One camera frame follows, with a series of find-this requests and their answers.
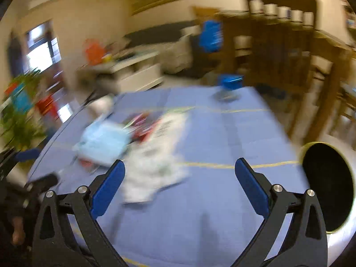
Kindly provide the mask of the light blue face mask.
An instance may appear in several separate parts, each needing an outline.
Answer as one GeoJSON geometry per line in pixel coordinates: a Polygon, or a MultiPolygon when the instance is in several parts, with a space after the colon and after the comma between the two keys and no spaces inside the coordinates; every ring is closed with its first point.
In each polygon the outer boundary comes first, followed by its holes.
{"type": "Polygon", "coordinates": [[[97,119],[86,127],[74,150],[78,158],[110,167],[122,157],[130,142],[128,128],[106,119],[97,119]]]}

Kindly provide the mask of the red snack packet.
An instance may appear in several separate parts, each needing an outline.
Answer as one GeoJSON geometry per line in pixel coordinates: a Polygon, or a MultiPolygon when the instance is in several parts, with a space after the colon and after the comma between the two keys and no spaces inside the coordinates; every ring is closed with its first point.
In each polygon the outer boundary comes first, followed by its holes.
{"type": "Polygon", "coordinates": [[[123,121],[125,128],[129,129],[132,142],[143,142],[153,131],[160,115],[143,112],[134,113],[123,121]]]}

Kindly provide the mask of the white round trash bin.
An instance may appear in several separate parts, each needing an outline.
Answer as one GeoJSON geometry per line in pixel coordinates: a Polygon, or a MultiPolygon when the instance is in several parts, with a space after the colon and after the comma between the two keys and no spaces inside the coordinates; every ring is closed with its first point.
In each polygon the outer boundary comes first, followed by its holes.
{"type": "Polygon", "coordinates": [[[355,169],[335,146],[315,141],[300,153],[325,220],[328,266],[355,266],[355,169]]]}

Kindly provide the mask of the blue tablecloth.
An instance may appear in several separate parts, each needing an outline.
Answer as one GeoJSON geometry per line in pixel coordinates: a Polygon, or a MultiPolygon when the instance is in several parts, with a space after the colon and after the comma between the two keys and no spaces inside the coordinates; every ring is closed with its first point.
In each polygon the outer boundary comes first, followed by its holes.
{"type": "Polygon", "coordinates": [[[127,148],[125,177],[98,223],[134,265],[230,266],[260,227],[234,171],[244,158],[272,184],[308,188],[292,147],[254,88],[233,101],[217,87],[118,95],[110,122],[138,113],[160,119],[154,139],[127,148]]]}

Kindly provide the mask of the green potted plant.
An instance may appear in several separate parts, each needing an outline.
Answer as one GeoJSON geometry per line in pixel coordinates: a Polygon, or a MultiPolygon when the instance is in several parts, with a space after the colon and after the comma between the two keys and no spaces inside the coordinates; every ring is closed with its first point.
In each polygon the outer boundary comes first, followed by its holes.
{"type": "Polygon", "coordinates": [[[12,79],[1,101],[1,140],[4,148],[29,150],[47,134],[35,102],[39,96],[40,70],[34,69],[12,79]]]}

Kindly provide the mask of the blue lidded glass jar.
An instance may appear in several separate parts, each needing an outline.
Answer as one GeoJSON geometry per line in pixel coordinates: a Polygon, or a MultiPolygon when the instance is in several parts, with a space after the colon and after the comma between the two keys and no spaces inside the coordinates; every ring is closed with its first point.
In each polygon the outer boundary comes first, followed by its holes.
{"type": "Polygon", "coordinates": [[[218,101],[230,102],[238,99],[237,90],[243,87],[243,76],[237,74],[221,74],[218,79],[219,89],[214,94],[218,101]]]}

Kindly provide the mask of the white tv cabinet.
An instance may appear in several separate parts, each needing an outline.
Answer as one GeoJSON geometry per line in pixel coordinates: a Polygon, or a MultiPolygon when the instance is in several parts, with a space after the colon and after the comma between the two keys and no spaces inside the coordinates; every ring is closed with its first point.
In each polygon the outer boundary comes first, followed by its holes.
{"type": "Polygon", "coordinates": [[[121,61],[85,65],[77,70],[80,82],[119,94],[145,91],[163,82],[158,51],[135,53],[121,61]]]}

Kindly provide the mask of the orange bag on cabinet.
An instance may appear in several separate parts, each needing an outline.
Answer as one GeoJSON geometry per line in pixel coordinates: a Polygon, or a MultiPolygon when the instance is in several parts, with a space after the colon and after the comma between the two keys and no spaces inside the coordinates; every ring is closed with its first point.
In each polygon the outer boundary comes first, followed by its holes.
{"type": "Polygon", "coordinates": [[[104,48],[97,39],[86,39],[84,42],[85,55],[90,65],[99,65],[106,55],[104,48]]]}

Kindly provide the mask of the wooden dining table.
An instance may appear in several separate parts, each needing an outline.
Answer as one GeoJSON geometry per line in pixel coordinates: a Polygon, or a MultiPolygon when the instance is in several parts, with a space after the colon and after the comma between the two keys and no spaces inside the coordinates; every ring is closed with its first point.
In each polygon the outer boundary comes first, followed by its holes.
{"type": "Polygon", "coordinates": [[[332,113],[340,89],[343,64],[351,50],[324,33],[314,31],[313,27],[287,18],[233,11],[219,12],[216,16],[222,23],[222,72],[232,74],[236,71],[235,38],[249,36],[252,40],[251,53],[243,74],[244,86],[265,84],[286,91],[297,99],[296,112],[287,130],[290,138],[313,79],[312,57],[331,63],[324,98],[303,138],[304,143],[316,141],[332,113]]]}

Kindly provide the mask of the wooden dining chair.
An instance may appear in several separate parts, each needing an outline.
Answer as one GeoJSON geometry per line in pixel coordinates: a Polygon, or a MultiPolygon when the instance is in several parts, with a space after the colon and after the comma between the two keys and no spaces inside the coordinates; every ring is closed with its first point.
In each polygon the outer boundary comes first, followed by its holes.
{"type": "Polygon", "coordinates": [[[308,90],[316,0],[247,0],[252,53],[244,77],[294,94],[308,90]]]}

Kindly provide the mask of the dark sofa with lace cover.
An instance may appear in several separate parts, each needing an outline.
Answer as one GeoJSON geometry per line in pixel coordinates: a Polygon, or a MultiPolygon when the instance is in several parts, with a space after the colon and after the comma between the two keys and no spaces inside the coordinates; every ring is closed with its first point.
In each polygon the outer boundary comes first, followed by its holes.
{"type": "Polygon", "coordinates": [[[202,78],[219,60],[199,45],[201,29],[194,20],[162,24],[125,35],[128,48],[136,52],[157,51],[167,75],[202,78]]]}

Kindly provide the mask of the blue plastic bag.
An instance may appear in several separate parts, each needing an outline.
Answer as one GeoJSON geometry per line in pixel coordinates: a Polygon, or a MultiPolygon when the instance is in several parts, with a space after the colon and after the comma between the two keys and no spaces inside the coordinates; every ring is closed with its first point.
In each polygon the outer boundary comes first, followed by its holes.
{"type": "Polygon", "coordinates": [[[223,45],[223,35],[221,22],[207,20],[202,24],[202,31],[199,36],[199,46],[206,53],[216,53],[223,45]]]}

